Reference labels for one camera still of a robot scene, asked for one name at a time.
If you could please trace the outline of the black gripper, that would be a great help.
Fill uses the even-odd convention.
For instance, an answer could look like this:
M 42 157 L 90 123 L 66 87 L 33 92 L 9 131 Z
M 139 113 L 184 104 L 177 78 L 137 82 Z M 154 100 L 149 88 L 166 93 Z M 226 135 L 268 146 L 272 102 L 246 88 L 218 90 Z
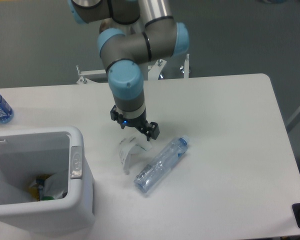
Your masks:
M 142 113 L 136 113 L 136 116 L 130 116 L 132 112 L 122 112 L 116 105 L 110 110 L 110 118 L 117 122 L 122 129 L 125 127 L 136 128 L 141 134 L 146 136 L 146 140 L 156 140 L 160 134 L 159 125 L 156 122 L 148 122 L 146 109 Z

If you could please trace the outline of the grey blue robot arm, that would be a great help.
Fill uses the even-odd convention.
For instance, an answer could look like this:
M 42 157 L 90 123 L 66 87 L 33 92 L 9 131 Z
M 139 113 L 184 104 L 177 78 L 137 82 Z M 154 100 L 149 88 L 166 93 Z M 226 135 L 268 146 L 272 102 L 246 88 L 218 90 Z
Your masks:
M 79 24 L 114 21 L 97 39 L 115 102 L 110 117 L 121 128 L 135 128 L 155 140 L 160 129 L 147 121 L 140 66 L 186 53 L 190 36 L 185 24 L 175 21 L 167 0 L 70 0 L 68 6 Z

